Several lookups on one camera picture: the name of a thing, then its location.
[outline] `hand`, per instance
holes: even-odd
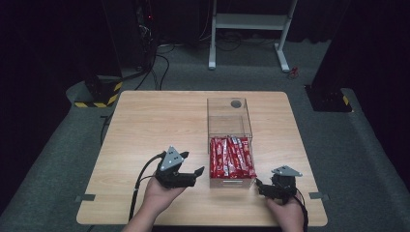
[[[186,188],[165,188],[156,178],[151,178],[145,189],[141,208],[148,207],[159,215],[166,210]]]
[[[304,214],[295,198],[290,197],[285,205],[279,205],[272,198],[266,197],[266,205],[274,215],[283,232],[304,231]]]
[[[145,189],[144,201],[141,208],[129,221],[123,232],[149,232],[152,230],[157,216],[166,210],[186,188],[164,188],[152,177]]]

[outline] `white metal frame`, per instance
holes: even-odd
[[[278,30],[282,31],[279,43],[275,43],[275,52],[278,55],[280,67],[283,72],[290,71],[286,58],[283,53],[283,45],[292,22],[293,13],[295,12],[298,0],[292,0],[287,15],[269,15],[269,14],[218,14],[217,0],[214,0],[214,9],[212,17],[212,35],[209,52],[209,69],[214,70],[217,67],[217,50],[216,34],[217,28],[236,28],[236,29],[256,29],[256,30]]]

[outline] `gray carpet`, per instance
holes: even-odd
[[[350,89],[342,89],[354,112],[312,110],[304,86],[310,84],[329,43],[286,43],[286,58],[299,77],[288,79],[278,67],[272,43],[217,50],[217,68],[208,70],[207,48],[160,47],[170,63],[163,90],[282,91],[288,95],[329,223],[309,231],[410,231],[410,197]],[[219,43],[224,49],[234,43]],[[166,69],[159,57],[154,70]],[[142,77],[125,81],[133,90]],[[83,83],[67,91],[73,102]],[[154,90],[153,76],[140,90]],[[87,231],[76,222],[79,202],[101,148],[103,119],[109,108],[72,107],[0,218],[0,231]],[[122,225],[97,225],[92,231],[120,231]],[[154,231],[272,231],[272,228],[166,228]]]

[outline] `black clamp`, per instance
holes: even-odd
[[[168,189],[193,187],[196,178],[201,176],[205,167],[195,170],[193,173],[179,173],[184,160],[189,152],[179,154],[174,147],[170,146],[165,157],[158,164],[155,177],[160,184]]]
[[[256,178],[259,194],[271,197],[272,199],[281,199],[283,204],[289,201],[290,197],[296,195],[296,176],[302,176],[302,173],[290,168],[282,166],[272,170],[274,176],[271,178],[272,184],[264,185]]]

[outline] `red snack package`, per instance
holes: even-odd
[[[216,178],[217,176],[217,142],[215,138],[211,138],[211,143],[209,145],[209,155],[210,155],[210,163],[209,163],[209,176],[210,178]]]
[[[222,147],[223,178],[229,178],[229,155],[226,140],[226,138],[220,140],[220,145]]]
[[[224,138],[212,138],[215,144],[215,172],[213,178],[228,178],[227,160],[224,158],[224,151],[226,151],[226,139]]]
[[[235,136],[232,136],[231,140],[232,140],[233,146],[236,151],[236,159],[237,159],[238,165],[240,166],[240,169],[242,170],[242,178],[249,178],[249,168],[245,162],[242,142],[240,139],[238,139]]]
[[[255,168],[253,166],[252,157],[250,156],[248,139],[246,137],[242,137],[242,138],[239,138],[239,140],[241,140],[241,143],[242,143],[245,163],[246,163],[247,167],[249,168],[249,176],[251,178],[255,178],[255,177],[257,177],[257,175],[256,175],[256,172],[255,172]]]
[[[237,150],[235,148],[235,144],[233,142],[232,137],[227,138],[227,144],[228,144],[228,155],[229,155],[229,160],[228,160],[228,166],[229,166],[229,178],[232,179],[239,179],[243,178],[244,174],[242,172],[241,164],[238,159],[237,155]]]

